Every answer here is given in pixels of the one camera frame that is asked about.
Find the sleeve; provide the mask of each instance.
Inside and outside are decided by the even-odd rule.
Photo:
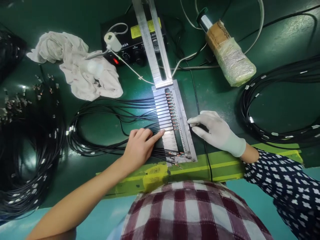
[[[277,212],[298,239],[319,239],[320,182],[306,175],[300,163],[257,150],[259,160],[245,163],[244,178],[274,198]]]

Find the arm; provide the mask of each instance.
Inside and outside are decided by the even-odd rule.
[[[154,136],[150,129],[132,130],[123,156],[51,208],[27,240],[56,236],[80,225],[113,186],[147,161],[163,134],[164,130]]]
[[[201,111],[188,123],[212,146],[240,157],[245,163],[244,178],[274,198],[280,217],[296,237],[319,238],[320,182],[307,176],[300,163],[250,146],[216,112]],[[209,132],[197,127],[199,124],[205,125]]]

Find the clear tape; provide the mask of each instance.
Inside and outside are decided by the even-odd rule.
[[[239,87],[256,73],[256,66],[243,54],[234,38],[219,44],[214,55],[231,87]]]

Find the right hand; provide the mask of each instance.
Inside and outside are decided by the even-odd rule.
[[[118,160],[128,173],[141,167],[151,156],[154,144],[163,136],[165,130],[153,135],[150,129],[140,128],[132,130],[124,154]]]
[[[188,120],[195,134],[203,138],[212,146],[231,153],[235,157],[241,157],[246,149],[246,141],[237,137],[229,125],[214,111],[201,111],[200,115]],[[200,127],[203,124],[209,132]]]

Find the green workbench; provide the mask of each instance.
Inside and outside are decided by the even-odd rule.
[[[180,18],[186,27],[182,40],[182,48],[186,55],[196,52],[204,42],[204,32],[192,28],[183,16],[179,0],[162,0],[158,2],[158,11],[162,14]],[[195,19],[194,1],[183,1],[185,10],[190,19]],[[265,1],[265,22],[268,23],[281,16],[301,11],[318,4],[317,0],[268,0]],[[9,9],[0,9],[0,22],[9,27],[14,33],[27,41],[29,47],[34,48],[39,37],[48,31],[67,32],[84,40],[90,51],[101,49],[100,23],[124,14],[130,0],[126,1],[41,1],[32,0],[17,2]],[[213,22],[217,21],[228,1],[198,0],[199,9],[207,6]],[[320,9],[310,12],[316,19],[320,19]],[[179,24],[165,19],[167,30],[175,34]],[[231,36],[239,40],[248,33],[256,30],[260,23],[259,5],[256,0],[233,1],[223,22]],[[297,61],[320,52],[320,29],[314,19],[309,15],[297,16],[278,22],[263,29],[260,39],[247,54],[256,65],[257,73],[261,74],[277,66]],[[247,49],[254,41],[252,35],[242,42],[240,46]],[[175,66],[175,58],[171,45],[168,46],[168,56],[171,67]],[[191,66],[201,63],[205,53],[190,62]],[[58,64],[46,63],[43,66],[46,73],[54,75],[60,84],[63,107],[69,122],[78,108],[84,103],[71,94],[70,86],[65,82],[64,75]],[[133,68],[150,79],[148,67]],[[124,94],[122,99],[136,99],[152,96],[151,86],[141,80],[127,68],[118,69],[120,83]],[[9,93],[21,91],[21,86],[32,86],[37,82],[35,74],[40,74],[37,63],[27,57],[19,64],[17,69],[6,79],[2,87]],[[248,136],[239,124],[236,117],[237,97],[240,88],[231,88],[225,80],[221,70],[208,69],[193,71],[196,92],[200,110],[215,110],[226,120],[230,128],[240,137],[244,137],[249,144],[258,142]],[[197,115],[195,94],[189,71],[179,71],[175,75],[179,83],[181,96],[184,102],[187,117]],[[320,84],[291,84],[279,83],[266,89],[252,106],[255,122],[266,129],[275,132],[287,131],[310,124],[320,111]],[[133,128],[140,128],[146,123],[141,121],[126,125],[128,132]],[[84,120],[82,131],[88,140],[100,144],[119,142],[126,137],[120,134],[119,122],[115,117],[99,116]],[[204,154],[203,141],[193,136],[194,145],[198,155]],[[216,148],[208,146],[208,152],[217,152]],[[320,166],[320,148],[305,149],[300,153],[306,167]],[[115,161],[114,155],[101,157],[81,157],[71,150],[67,158],[61,160],[53,182],[50,194],[42,205],[53,206],[57,201],[73,189],[94,177]]]

